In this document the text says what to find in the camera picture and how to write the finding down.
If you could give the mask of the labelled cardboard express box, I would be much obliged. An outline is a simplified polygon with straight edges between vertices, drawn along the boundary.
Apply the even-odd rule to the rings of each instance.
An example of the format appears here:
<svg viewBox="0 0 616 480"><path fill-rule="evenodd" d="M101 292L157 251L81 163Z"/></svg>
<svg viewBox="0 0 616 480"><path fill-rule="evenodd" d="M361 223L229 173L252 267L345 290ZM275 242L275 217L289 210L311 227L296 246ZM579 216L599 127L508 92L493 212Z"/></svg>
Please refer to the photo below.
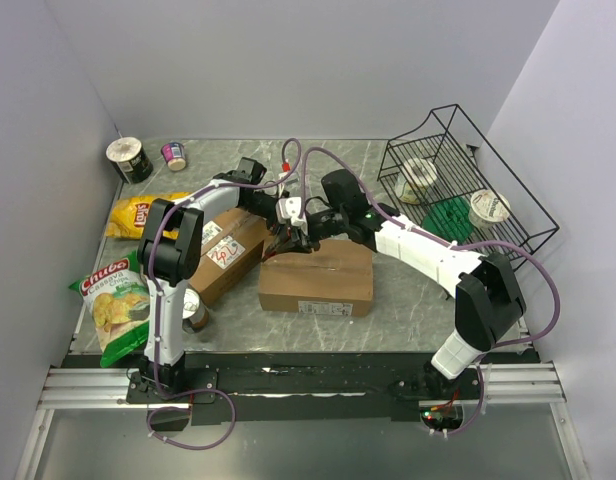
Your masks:
<svg viewBox="0 0 616 480"><path fill-rule="evenodd" d="M203 228L202 255L189 285L212 307L259 262L269 231L266 221L234 208Z"/></svg>

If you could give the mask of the plain taped cardboard box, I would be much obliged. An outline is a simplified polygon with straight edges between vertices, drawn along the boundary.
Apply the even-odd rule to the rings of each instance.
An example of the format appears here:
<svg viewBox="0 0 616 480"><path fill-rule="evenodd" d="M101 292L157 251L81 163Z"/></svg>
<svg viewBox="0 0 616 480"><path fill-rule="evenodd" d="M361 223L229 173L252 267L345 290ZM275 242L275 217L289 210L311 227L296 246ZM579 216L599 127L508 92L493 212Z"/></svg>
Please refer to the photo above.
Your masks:
<svg viewBox="0 0 616 480"><path fill-rule="evenodd" d="M311 254L264 261L258 295L265 311L364 317L373 306L372 253L349 240L328 239Z"/></svg>

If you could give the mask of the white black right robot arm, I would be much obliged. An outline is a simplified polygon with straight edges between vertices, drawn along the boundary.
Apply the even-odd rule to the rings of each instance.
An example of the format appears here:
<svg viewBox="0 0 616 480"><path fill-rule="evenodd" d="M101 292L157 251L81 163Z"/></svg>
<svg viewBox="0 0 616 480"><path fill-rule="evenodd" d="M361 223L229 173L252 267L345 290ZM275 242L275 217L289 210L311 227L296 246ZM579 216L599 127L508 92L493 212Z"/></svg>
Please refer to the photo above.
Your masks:
<svg viewBox="0 0 616 480"><path fill-rule="evenodd" d="M455 300L454 329L424 366L427 391L444 399L460 375L523 316L526 303L508 258L492 252L454 250L398 210L373 206L353 173L326 174L321 186L328 208L308 216L309 245L336 235L400 260L435 281Z"/></svg>

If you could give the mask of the red black box cutter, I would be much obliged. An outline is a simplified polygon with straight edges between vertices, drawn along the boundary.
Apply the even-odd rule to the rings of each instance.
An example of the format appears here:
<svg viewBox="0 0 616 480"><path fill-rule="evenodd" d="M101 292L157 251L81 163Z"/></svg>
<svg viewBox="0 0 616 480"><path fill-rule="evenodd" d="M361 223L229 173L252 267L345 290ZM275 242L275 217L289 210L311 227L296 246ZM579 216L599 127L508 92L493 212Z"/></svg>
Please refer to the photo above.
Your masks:
<svg viewBox="0 0 616 480"><path fill-rule="evenodd" d="M294 252L302 246L301 230L294 226L283 226L275 235L271 244L275 254Z"/></svg>

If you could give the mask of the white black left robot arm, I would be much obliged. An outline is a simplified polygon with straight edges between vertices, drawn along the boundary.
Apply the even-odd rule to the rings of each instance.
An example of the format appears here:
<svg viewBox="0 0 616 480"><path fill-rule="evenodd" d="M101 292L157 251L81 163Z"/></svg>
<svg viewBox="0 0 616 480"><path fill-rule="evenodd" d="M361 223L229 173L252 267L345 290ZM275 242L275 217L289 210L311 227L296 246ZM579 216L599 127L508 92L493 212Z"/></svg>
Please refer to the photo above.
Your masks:
<svg viewBox="0 0 616 480"><path fill-rule="evenodd" d="M277 198L265 191L284 185L296 169L292 166L278 179L264 182L266 167L244 157L237 168L215 175L201 189L175 201L158 198L152 203L137 250L150 295L140 372L162 401L176 401L186 389L179 330L185 291L202 256L203 227L233 208L270 217Z"/></svg>

